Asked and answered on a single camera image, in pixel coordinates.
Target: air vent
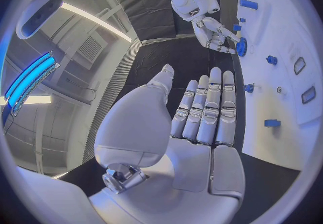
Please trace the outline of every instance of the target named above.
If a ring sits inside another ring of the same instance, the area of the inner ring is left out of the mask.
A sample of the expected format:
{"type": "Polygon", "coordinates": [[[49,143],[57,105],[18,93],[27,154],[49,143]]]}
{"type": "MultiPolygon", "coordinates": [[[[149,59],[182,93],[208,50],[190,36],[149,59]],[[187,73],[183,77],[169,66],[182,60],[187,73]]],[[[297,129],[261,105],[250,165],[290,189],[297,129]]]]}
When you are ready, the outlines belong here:
{"type": "Polygon", "coordinates": [[[80,46],[78,52],[93,63],[99,56],[102,49],[103,47],[92,36],[89,36],[86,41],[80,46]]]}

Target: blue light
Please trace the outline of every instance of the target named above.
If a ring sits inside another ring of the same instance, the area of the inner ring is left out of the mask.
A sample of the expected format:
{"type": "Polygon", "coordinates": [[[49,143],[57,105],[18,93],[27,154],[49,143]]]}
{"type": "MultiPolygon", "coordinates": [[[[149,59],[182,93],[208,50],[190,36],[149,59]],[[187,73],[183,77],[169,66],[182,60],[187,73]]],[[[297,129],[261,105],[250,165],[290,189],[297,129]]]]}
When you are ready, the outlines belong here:
{"type": "Polygon", "coordinates": [[[26,89],[40,76],[46,71],[48,68],[55,64],[55,59],[53,57],[48,58],[42,64],[37,66],[15,89],[12,95],[9,98],[9,105],[14,106],[18,99],[23,95],[26,89]]]}
{"type": "Polygon", "coordinates": [[[30,65],[26,70],[24,70],[21,75],[14,81],[14,83],[11,85],[9,90],[5,93],[4,97],[5,99],[8,99],[9,96],[11,96],[12,92],[17,88],[19,83],[39,64],[41,64],[43,61],[45,61],[47,58],[51,56],[50,53],[44,54],[42,57],[40,57],[37,61],[35,61],[32,65],[30,65]]]}

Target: blue component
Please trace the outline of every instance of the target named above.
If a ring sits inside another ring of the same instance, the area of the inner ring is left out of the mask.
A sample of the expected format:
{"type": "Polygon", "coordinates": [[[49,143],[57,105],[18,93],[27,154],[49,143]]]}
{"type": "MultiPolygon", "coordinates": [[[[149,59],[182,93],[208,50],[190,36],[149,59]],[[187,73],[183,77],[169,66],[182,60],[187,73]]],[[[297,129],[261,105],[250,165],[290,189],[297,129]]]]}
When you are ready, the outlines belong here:
{"type": "Polygon", "coordinates": [[[280,126],[280,121],[277,119],[265,120],[265,127],[278,127],[280,126]]]}
{"type": "Polygon", "coordinates": [[[274,57],[274,56],[268,56],[267,58],[266,58],[266,60],[267,60],[267,62],[269,63],[269,64],[273,64],[273,65],[276,65],[277,64],[277,62],[278,62],[278,59],[277,59],[277,57],[274,57]]]}
{"type": "Polygon", "coordinates": [[[245,56],[247,52],[247,47],[248,47],[247,40],[244,37],[240,38],[240,41],[239,43],[237,43],[237,48],[236,48],[238,55],[242,57],[245,56]]]}
{"type": "Polygon", "coordinates": [[[248,0],[240,0],[240,6],[251,8],[251,9],[258,9],[258,3],[256,2],[251,2],[248,0]]]}
{"type": "Polygon", "coordinates": [[[239,26],[238,24],[233,24],[233,31],[240,31],[241,30],[241,26],[239,26]]]}
{"type": "Polygon", "coordinates": [[[248,84],[243,86],[243,90],[247,91],[248,93],[254,92],[254,85],[248,84]]]}
{"type": "Polygon", "coordinates": [[[48,68],[55,64],[55,59],[53,57],[49,57],[42,64],[37,66],[28,76],[24,78],[24,80],[19,84],[19,86],[15,89],[12,95],[9,98],[9,105],[14,107],[17,103],[18,99],[24,94],[27,88],[46,71],[48,68]]]}
{"type": "Polygon", "coordinates": [[[51,56],[50,53],[44,54],[42,57],[40,57],[37,61],[35,61],[32,65],[30,65],[26,70],[24,70],[18,78],[13,82],[13,84],[10,86],[8,91],[5,93],[4,97],[5,99],[8,99],[9,96],[11,96],[12,92],[17,88],[19,83],[33,70],[35,69],[39,64],[41,64],[43,61],[45,61],[47,58],[51,56]]]}

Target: robotic arm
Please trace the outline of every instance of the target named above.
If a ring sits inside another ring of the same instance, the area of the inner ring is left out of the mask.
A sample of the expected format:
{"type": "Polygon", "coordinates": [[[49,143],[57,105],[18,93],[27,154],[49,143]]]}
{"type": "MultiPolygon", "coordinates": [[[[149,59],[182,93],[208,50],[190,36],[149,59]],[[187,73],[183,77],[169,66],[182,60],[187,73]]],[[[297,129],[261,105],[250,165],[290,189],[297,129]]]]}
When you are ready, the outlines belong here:
{"type": "Polygon", "coordinates": [[[226,29],[217,20],[205,13],[220,10],[217,0],[171,0],[174,11],[184,20],[192,22],[194,33],[203,47],[234,54],[234,49],[223,47],[225,38],[239,42],[240,38],[226,29]]]}

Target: wire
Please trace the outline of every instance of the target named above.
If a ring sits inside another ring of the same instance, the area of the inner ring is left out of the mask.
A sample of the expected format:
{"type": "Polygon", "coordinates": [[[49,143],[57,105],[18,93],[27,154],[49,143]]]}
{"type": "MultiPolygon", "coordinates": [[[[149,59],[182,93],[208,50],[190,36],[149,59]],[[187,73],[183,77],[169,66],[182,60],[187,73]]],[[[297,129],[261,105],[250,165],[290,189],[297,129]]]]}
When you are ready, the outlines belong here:
{"type": "Polygon", "coordinates": [[[76,85],[76,86],[80,87],[80,88],[91,90],[91,91],[93,92],[93,94],[94,94],[94,98],[93,98],[92,100],[90,100],[90,101],[93,101],[93,100],[95,100],[95,99],[96,99],[96,90],[95,90],[95,89],[83,87],[83,86],[81,86],[81,85],[77,84],[76,82],[74,82],[73,80],[70,80],[69,78],[66,78],[66,80],[67,80],[68,82],[70,82],[70,83],[72,83],[72,84],[74,84],[74,85],[76,85]]]}
{"type": "Polygon", "coordinates": [[[11,117],[12,117],[12,122],[11,122],[11,124],[9,125],[9,127],[7,128],[7,130],[5,131],[5,135],[7,134],[7,132],[9,131],[9,129],[10,129],[10,127],[12,126],[12,124],[13,124],[13,115],[12,115],[12,113],[10,112],[10,115],[11,115],[11,117]]]}

